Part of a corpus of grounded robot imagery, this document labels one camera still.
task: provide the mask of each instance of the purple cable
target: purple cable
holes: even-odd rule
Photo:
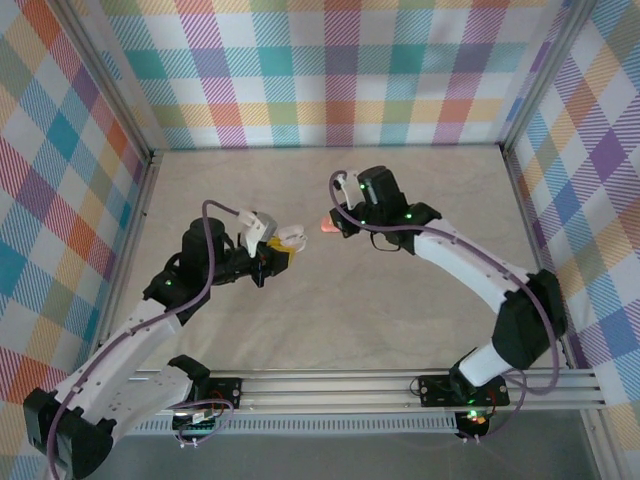
[[[225,212],[228,212],[235,216],[238,216],[239,214],[239,212],[237,212],[236,210],[233,210],[225,205],[222,205],[221,203],[216,202],[215,200],[205,200],[202,203],[202,219],[203,221],[205,221],[205,223],[207,220],[207,206],[209,205],[218,207],[224,210]],[[49,434],[47,435],[47,460],[49,462],[49,469],[51,470],[51,474],[53,475],[53,478],[55,480],[60,480],[60,477],[58,476],[58,472],[56,471],[56,468],[55,468],[56,431],[58,430],[58,424],[60,423],[62,414],[64,413],[65,409],[69,406],[69,403],[73,399],[73,396],[76,394],[76,392],[74,392],[74,389],[77,388],[78,391],[80,391],[82,385],[88,380],[89,375],[91,375],[91,373],[96,369],[96,367],[100,364],[100,362],[102,362],[102,360],[104,360],[105,357],[109,355],[109,353],[113,351],[113,349],[116,348],[125,338],[135,334],[136,332],[138,332],[143,328],[148,328],[149,326],[155,323],[158,323],[164,320],[165,318],[168,318],[172,315],[175,315],[177,313],[180,313],[192,307],[193,305],[198,303],[200,300],[202,300],[202,298],[211,289],[211,284],[213,283],[213,276],[215,273],[216,262],[215,262],[215,253],[213,251],[213,239],[211,238],[211,231],[208,228],[204,229],[204,236],[207,241],[207,252],[209,254],[209,272],[207,274],[207,281],[204,287],[202,288],[202,290],[200,291],[200,293],[198,293],[198,295],[196,295],[193,299],[189,300],[184,305],[176,307],[173,310],[169,310],[168,312],[164,312],[150,320],[147,320],[146,322],[139,323],[135,327],[131,328],[130,333],[122,333],[120,334],[120,336],[116,337],[115,340],[113,340],[113,342],[109,343],[108,345],[105,345],[102,348],[102,351],[93,360],[93,362],[91,362],[91,364],[87,367],[87,369],[84,372],[82,372],[82,375],[80,375],[80,378],[78,378],[78,381],[73,385],[72,389],[69,391],[67,396],[64,398],[64,400],[60,404],[60,408],[58,408],[58,411],[53,417],[53,421],[51,422],[51,427],[49,428]]]
[[[437,235],[437,236],[439,236],[441,238],[444,238],[445,240],[448,240],[450,242],[455,242],[455,243],[459,244],[461,247],[463,247],[467,251],[471,252],[473,255],[478,257],[480,260],[484,261],[488,265],[490,265],[493,268],[495,268],[503,276],[505,276],[506,278],[511,280],[513,283],[515,283],[518,287],[520,287],[522,289],[522,291],[529,297],[529,299],[533,303],[535,309],[537,310],[538,314],[540,315],[540,318],[542,319],[542,324],[544,325],[545,332],[547,333],[547,337],[549,338],[549,346],[551,347],[551,359],[552,359],[552,365],[553,365],[552,366],[552,373],[551,373],[551,380],[549,381],[549,385],[547,385],[546,387],[530,388],[530,387],[528,387],[526,385],[526,383],[523,384],[521,382],[518,382],[517,380],[509,377],[508,375],[505,375],[504,378],[506,380],[508,380],[509,382],[519,386],[520,388],[525,390],[527,393],[531,393],[533,395],[546,395],[549,392],[551,392],[556,387],[556,385],[558,384],[558,377],[560,376],[560,358],[558,356],[558,348],[556,346],[556,336],[553,333],[553,327],[551,326],[551,321],[549,320],[549,317],[547,316],[547,312],[545,312],[544,307],[540,303],[540,300],[538,300],[538,298],[533,294],[533,292],[529,289],[529,287],[526,285],[526,283],[524,283],[522,280],[520,280],[512,272],[507,270],[500,262],[496,262],[493,258],[488,256],[483,251],[479,250],[478,248],[476,248],[475,246],[471,245],[470,243],[465,242],[464,240],[456,237],[455,235],[452,235],[452,234],[450,234],[448,232],[445,232],[443,230],[440,230],[438,228],[427,227],[426,225],[397,225],[397,226],[393,226],[393,227],[386,227],[386,226],[379,226],[379,225],[366,225],[365,227],[363,227],[362,224],[358,220],[353,218],[351,215],[349,215],[349,213],[347,213],[347,211],[344,208],[342,208],[342,206],[340,205],[340,202],[338,202],[338,199],[336,198],[336,194],[335,194],[334,189],[333,189],[333,183],[337,179],[337,177],[339,175],[346,175],[346,174],[347,174],[347,172],[345,172],[344,170],[338,170],[337,172],[334,172],[331,175],[331,178],[329,179],[329,195],[331,196],[331,201],[333,202],[333,205],[335,206],[336,210],[348,222],[352,223],[353,225],[357,226],[358,228],[362,228],[362,229],[370,231],[370,232],[385,233],[385,232],[400,232],[400,231],[407,231],[407,230],[409,230],[409,231],[418,230],[418,231],[421,231],[421,232],[426,232],[426,233],[431,233],[431,234]]]
[[[198,400],[197,402],[177,403],[177,404],[171,405],[169,407],[170,409],[176,409],[176,408],[199,407],[201,405],[211,405],[211,404],[225,405],[225,406],[229,407],[229,410],[230,410],[229,416],[225,419],[224,422],[221,422],[220,425],[218,425],[216,428],[214,428],[211,432],[206,434],[204,437],[196,440],[194,442],[194,446],[199,444],[199,443],[204,443],[207,440],[211,439],[216,433],[218,433],[220,430],[222,430],[224,427],[226,427],[229,424],[229,422],[231,421],[231,419],[233,418],[233,415],[235,413],[235,408],[233,406],[233,403],[231,403],[229,400],[225,400],[223,398],[212,398],[210,400]],[[182,431],[183,430],[184,430],[184,427],[182,427],[182,428],[180,428],[178,430],[178,439],[180,440],[180,443],[182,443],[182,445],[186,445],[187,442],[182,437]]]

